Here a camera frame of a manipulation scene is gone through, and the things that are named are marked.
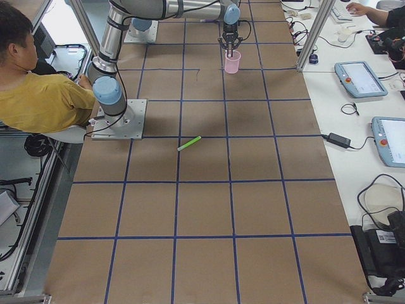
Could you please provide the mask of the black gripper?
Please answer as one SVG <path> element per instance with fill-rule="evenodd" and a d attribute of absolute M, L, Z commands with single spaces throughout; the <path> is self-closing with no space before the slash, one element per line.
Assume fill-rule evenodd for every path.
<path fill-rule="evenodd" d="M 244 40 L 239 36 L 238 25 L 239 22 L 233 24 L 223 22 L 223 32 L 221 37 L 218 38 L 218 43 L 224 50 L 228 51 L 228 48 L 232 48 L 231 56 L 234 55 L 234 51 L 238 49 L 239 45 Z"/>

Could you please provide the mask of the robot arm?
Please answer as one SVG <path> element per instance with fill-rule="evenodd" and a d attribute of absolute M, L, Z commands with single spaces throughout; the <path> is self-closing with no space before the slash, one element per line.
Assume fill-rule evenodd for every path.
<path fill-rule="evenodd" d="M 222 136 L 219 54 L 234 54 L 235 1 L 111 1 L 88 69 L 103 136 Z"/>

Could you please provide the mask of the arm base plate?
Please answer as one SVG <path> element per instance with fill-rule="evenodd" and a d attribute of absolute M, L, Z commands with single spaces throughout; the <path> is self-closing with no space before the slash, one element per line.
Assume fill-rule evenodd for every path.
<path fill-rule="evenodd" d="M 141 140 L 146 108 L 146 99 L 129 99 L 125 113 L 112 117 L 105 114 L 100 106 L 97 115 L 103 118 L 96 120 L 93 132 L 90 134 L 91 138 L 93 140 Z"/>
<path fill-rule="evenodd" d="M 124 43 L 154 44 L 158 33 L 158 21 L 133 18 L 130 22 Z"/>

